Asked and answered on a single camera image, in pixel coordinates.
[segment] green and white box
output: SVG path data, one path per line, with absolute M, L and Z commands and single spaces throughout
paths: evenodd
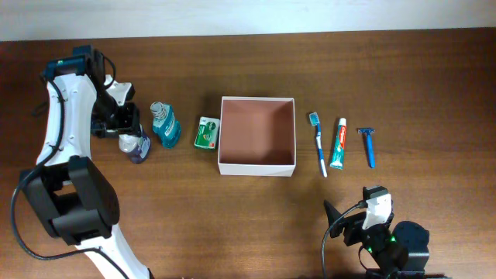
M 214 150 L 217 148 L 220 120 L 209 117 L 200 118 L 200 126 L 196 135 L 195 147 Z

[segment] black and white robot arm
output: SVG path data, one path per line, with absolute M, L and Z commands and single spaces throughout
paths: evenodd
M 48 125 L 36 161 L 44 164 L 22 191 L 50 236 L 79 250 L 98 249 L 120 267 L 116 269 L 99 253 L 86 252 L 105 278 L 153 278 L 119 228 L 115 190 L 91 161 L 91 133 L 98 137 L 141 135 L 139 110 L 126 102 L 134 88 L 105 75 L 105 59 L 93 47 L 80 46 L 74 48 L 72 57 L 48 63 L 43 72 L 50 97 Z M 60 132 L 58 150 L 52 154 Z M 27 174 L 23 172 L 21 180 Z M 76 192 L 59 195 L 57 191 L 66 184 L 73 184 Z

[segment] bottle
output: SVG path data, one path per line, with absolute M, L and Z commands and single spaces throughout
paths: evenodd
M 141 164 L 144 162 L 150 153 L 151 140 L 141 128 L 141 136 L 119 135 L 119 148 L 124 152 L 131 162 Z
M 153 114 L 153 131 L 160 137 L 162 146 L 174 147 L 181 136 L 181 125 L 174 117 L 172 106 L 154 102 L 150 111 Z

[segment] toothpaste tube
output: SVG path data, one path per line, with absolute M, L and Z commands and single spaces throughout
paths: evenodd
M 336 135 L 336 144 L 334 144 L 334 152 L 330 167 L 343 169 L 344 159 L 344 143 L 346 142 L 346 119 L 340 119 L 338 124 L 338 133 Z

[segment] soap box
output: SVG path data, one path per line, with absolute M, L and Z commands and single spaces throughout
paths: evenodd
M 195 139 L 195 147 L 214 150 L 217 147 L 220 120 L 209 117 L 200 118 L 200 126 Z
M 222 97 L 222 175 L 290 177 L 296 166 L 293 98 Z

